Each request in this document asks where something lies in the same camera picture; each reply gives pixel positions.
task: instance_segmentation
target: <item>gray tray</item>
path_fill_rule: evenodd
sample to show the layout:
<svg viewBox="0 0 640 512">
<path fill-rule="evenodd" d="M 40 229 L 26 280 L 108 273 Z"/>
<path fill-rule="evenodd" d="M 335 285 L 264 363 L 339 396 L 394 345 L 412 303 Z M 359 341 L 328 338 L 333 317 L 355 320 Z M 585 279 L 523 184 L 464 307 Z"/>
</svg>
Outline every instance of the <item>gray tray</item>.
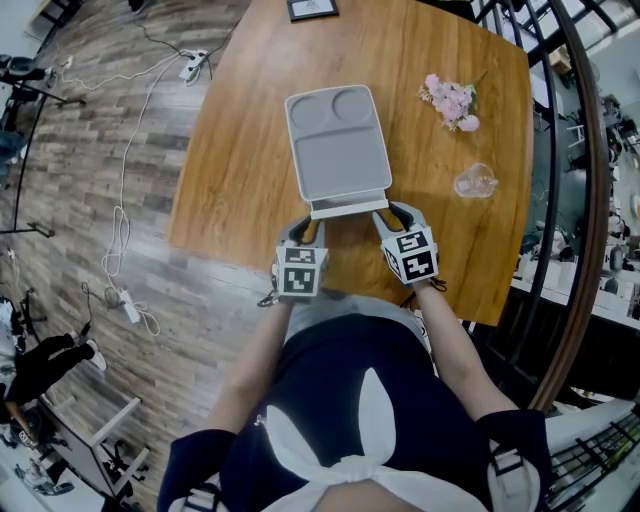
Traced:
<svg viewBox="0 0 640 512">
<path fill-rule="evenodd" d="M 300 195 L 312 209 L 346 206 L 352 213 L 352 204 L 386 203 L 391 170 L 368 87 L 297 94 L 285 109 Z"/>
</svg>

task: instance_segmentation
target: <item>wooden floor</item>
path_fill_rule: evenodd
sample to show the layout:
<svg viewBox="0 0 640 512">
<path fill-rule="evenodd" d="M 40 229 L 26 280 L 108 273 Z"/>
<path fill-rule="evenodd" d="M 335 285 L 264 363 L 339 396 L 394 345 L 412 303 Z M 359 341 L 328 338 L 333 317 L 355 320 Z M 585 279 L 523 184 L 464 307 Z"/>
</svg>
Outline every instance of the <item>wooden floor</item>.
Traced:
<svg viewBox="0 0 640 512">
<path fill-rule="evenodd" d="M 149 34 L 180 48 L 213 49 L 243 15 L 250 0 L 163 0 L 151 2 L 138 21 Z M 44 67 L 66 61 L 65 78 L 95 85 L 115 74 L 148 69 L 171 49 L 144 39 L 131 22 L 124 0 L 87 0 L 39 58 Z M 221 52 L 211 57 L 215 66 Z M 93 337 L 109 369 L 101 374 L 82 363 L 53 389 L 53 397 L 77 398 L 66 416 L 87 435 L 131 397 L 142 400 L 128 423 L 126 437 L 148 445 L 151 471 L 135 484 L 143 510 L 155 510 L 170 442 L 194 429 L 216 398 L 222 374 L 253 330 L 257 300 L 270 288 L 265 276 L 172 250 L 166 230 L 181 164 L 199 106 L 209 85 L 203 69 L 186 87 L 178 78 L 186 61 L 167 71 L 155 88 L 140 133 L 128 156 L 124 203 L 131 220 L 131 241 L 119 286 L 145 301 L 162 332 L 150 336 L 132 325 L 122 309 L 107 311 L 92 300 Z M 2 237 L 0 270 L 4 293 L 14 299 L 36 289 L 39 307 L 49 317 L 41 336 L 78 329 L 87 320 L 80 284 L 102 294 L 106 279 L 101 258 L 111 239 L 125 145 L 138 121 L 146 92 L 162 68 L 135 80 L 116 80 L 88 92 L 78 84 L 58 84 L 64 95 L 83 94 L 88 102 L 56 109 L 47 103 L 29 156 L 20 203 L 20 224 L 38 221 L 55 230 Z M 33 113 L 21 115 L 28 129 Z M 2 225 L 11 221 L 15 188 L 0 195 Z M 6 256 L 18 255 L 19 283 Z"/>
</svg>

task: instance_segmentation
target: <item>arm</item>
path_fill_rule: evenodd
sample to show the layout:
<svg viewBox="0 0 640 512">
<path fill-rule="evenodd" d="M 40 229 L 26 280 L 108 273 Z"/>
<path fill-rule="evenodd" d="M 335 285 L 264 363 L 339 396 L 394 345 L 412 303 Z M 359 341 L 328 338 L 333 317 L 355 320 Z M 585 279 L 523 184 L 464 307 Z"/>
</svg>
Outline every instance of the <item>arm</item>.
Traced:
<svg viewBox="0 0 640 512">
<path fill-rule="evenodd" d="M 256 327 L 251 343 L 231 368 L 204 428 L 237 434 L 271 384 L 293 304 L 271 306 Z"/>
<path fill-rule="evenodd" d="M 444 383 L 475 421 L 486 414 L 516 410 L 487 375 L 480 356 L 447 301 L 428 281 L 414 284 L 422 318 Z"/>
<path fill-rule="evenodd" d="M 24 430 L 25 433 L 29 436 L 29 439 L 31 439 L 34 443 L 37 443 L 38 440 L 31 430 L 29 421 L 27 421 L 27 418 L 22 412 L 22 409 L 20 409 L 20 406 L 15 402 L 5 402 L 4 405 L 7 408 L 7 411 L 9 411 L 9 416 L 20 423 L 22 430 Z"/>
</svg>

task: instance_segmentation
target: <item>flower bouquet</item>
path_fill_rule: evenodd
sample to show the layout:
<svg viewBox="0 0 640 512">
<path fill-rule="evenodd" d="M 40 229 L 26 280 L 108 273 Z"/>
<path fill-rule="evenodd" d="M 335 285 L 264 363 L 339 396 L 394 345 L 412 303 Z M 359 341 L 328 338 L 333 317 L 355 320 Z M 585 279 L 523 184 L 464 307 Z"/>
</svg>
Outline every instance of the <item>flower bouquet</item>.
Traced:
<svg viewBox="0 0 640 512">
<path fill-rule="evenodd" d="M 464 132 L 474 132 L 480 127 L 480 120 L 471 113 L 478 106 L 476 84 L 485 73 L 468 85 L 442 82 L 438 75 L 432 73 L 427 75 L 418 95 L 422 101 L 428 101 L 442 114 L 443 124 L 451 131 L 459 128 Z"/>
</svg>

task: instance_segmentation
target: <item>person in black pants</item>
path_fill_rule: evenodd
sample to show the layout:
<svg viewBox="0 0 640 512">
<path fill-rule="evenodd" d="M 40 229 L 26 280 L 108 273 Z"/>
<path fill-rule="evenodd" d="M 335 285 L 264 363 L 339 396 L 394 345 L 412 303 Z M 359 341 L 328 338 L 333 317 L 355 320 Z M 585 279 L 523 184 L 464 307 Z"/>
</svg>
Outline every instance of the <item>person in black pants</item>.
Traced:
<svg viewBox="0 0 640 512">
<path fill-rule="evenodd" d="M 0 384 L 0 392 L 4 396 L 4 401 L 0 405 L 0 423 L 9 423 L 10 420 L 15 419 L 34 443 L 38 442 L 37 434 L 32 432 L 20 406 L 45 393 L 81 361 L 90 361 L 101 371 L 107 368 L 107 363 L 98 350 L 96 342 L 87 340 L 76 346 L 74 339 L 77 336 L 73 334 L 47 338 L 33 350 L 16 355 L 16 375 L 8 391 L 6 385 Z M 51 358 L 62 350 L 64 352 Z"/>
</svg>

